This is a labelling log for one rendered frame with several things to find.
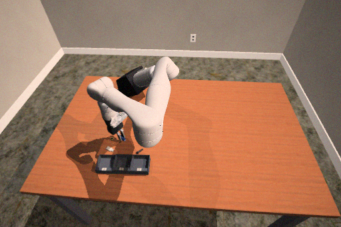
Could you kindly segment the dark grey rack of three bins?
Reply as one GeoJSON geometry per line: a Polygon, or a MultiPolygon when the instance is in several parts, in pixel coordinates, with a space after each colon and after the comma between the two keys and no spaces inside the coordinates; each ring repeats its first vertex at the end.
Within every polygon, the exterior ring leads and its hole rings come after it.
{"type": "Polygon", "coordinates": [[[148,154],[100,154],[95,172],[98,174],[149,175],[150,161],[151,158],[148,154]]]}

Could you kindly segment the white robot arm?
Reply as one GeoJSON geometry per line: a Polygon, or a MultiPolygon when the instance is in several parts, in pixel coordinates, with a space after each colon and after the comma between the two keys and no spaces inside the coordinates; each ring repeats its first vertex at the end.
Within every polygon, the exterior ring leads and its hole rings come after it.
{"type": "Polygon", "coordinates": [[[168,57],[162,57],[156,65],[137,71],[133,76],[134,84],[137,87],[149,85],[145,105],[114,88],[108,77],[89,84],[87,93],[97,101],[102,113],[126,113],[133,122],[133,132],[138,144],[150,148],[158,144],[163,136],[163,120],[171,93],[170,81],[178,74],[178,67],[168,57]]]}

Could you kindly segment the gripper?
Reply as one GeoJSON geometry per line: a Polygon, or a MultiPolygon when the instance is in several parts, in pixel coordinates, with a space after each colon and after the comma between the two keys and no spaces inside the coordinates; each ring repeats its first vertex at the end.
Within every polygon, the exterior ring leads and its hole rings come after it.
{"type": "Polygon", "coordinates": [[[108,126],[107,130],[109,133],[111,133],[112,135],[117,134],[118,138],[120,141],[122,141],[121,136],[123,136],[125,138],[124,135],[124,130],[122,129],[124,127],[123,122],[126,118],[127,118],[127,114],[126,113],[118,113],[115,111],[112,111],[110,113],[102,113],[102,118],[105,121],[105,124],[108,126]],[[119,133],[120,131],[120,133],[119,133]],[[120,136],[121,134],[121,136],[120,136]]]}

